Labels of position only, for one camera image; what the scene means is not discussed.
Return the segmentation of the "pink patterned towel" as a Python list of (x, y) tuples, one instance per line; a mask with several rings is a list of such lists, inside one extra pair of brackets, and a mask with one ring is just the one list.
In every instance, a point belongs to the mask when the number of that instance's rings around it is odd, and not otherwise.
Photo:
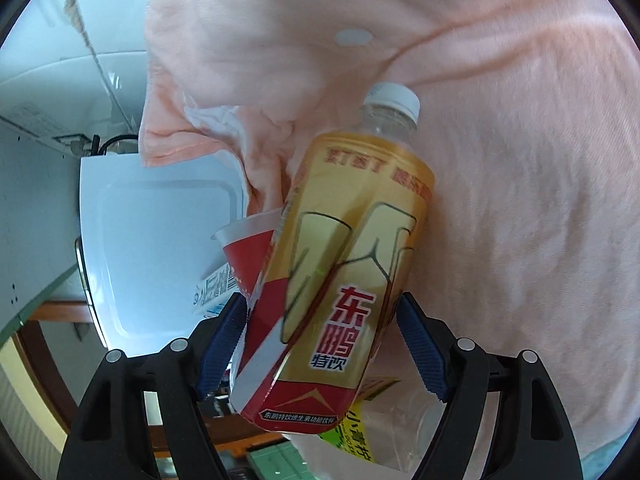
[(639, 50), (608, 0), (149, 0), (149, 166), (229, 156), (279, 208), (377, 82), (434, 171), (410, 292), (485, 350), (536, 350), (585, 476), (639, 417)]

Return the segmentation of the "upper kitchen cabinet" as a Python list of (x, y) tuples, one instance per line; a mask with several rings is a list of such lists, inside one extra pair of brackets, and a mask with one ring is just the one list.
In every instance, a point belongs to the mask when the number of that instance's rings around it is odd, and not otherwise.
[(80, 160), (1, 122), (1, 340), (76, 269)]

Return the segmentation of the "blue white milk carton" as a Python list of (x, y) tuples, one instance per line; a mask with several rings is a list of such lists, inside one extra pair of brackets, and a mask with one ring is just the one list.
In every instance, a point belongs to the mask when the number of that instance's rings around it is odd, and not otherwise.
[(231, 266), (225, 263), (196, 285), (192, 310), (204, 318), (216, 318), (231, 296), (239, 291)]

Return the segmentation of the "yellow green drink box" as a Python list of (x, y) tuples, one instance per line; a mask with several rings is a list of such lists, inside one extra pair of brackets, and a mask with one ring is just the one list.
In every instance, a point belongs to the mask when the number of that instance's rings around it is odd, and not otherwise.
[(373, 401), (398, 382), (398, 378), (390, 376), (365, 379), (345, 417), (334, 428), (319, 434), (319, 438), (344, 453), (369, 463), (378, 464), (371, 448), (370, 439), (367, 437), (363, 405)]

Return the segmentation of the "yellow energy drink bottle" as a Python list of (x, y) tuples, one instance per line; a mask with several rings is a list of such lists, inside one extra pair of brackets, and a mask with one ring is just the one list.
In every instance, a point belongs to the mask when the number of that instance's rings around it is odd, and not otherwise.
[(250, 296), (231, 403), (267, 431), (321, 434), (346, 415), (378, 351), (432, 201), (411, 148), (420, 101), (367, 94), (352, 128), (312, 140)]

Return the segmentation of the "clear plastic bottle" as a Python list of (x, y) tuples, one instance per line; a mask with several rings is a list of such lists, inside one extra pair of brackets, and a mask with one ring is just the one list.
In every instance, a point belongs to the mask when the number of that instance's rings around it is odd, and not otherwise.
[(409, 479), (434, 436), (444, 404), (420, 382), (400, 380), (363, 405), (367, 437), (378, 464), (344, 453), (314, 434), (290, 434), (318, 479)]

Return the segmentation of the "red plastic cup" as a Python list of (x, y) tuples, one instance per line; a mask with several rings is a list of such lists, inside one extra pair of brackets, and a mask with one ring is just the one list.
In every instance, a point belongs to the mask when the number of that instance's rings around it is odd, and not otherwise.
[(281, 214), (281, 208), (252, 214), (227, 224), (214, 234), (239, 290), (246, 298), (250, 298), (254, 290)]

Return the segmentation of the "green lower cabinet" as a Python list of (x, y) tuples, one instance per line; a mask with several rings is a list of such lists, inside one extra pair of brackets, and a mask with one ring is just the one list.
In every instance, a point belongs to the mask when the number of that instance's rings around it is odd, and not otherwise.
[(289, 440), (246, 450), (220, 451), (219, 455), (230, 479), (316, 480), (306, 460)]

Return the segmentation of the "white microwave oven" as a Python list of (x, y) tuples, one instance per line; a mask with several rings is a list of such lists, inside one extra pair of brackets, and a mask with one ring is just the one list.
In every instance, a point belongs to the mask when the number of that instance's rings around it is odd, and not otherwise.
[(203, 317), (196, 288), (224, 263), (214, 235), (247, 206), (243, 170), (225, 151), (163, 167), (138, 154), (82, 159), (82, 253), (106, 348), (144, 356), (190, 335)]

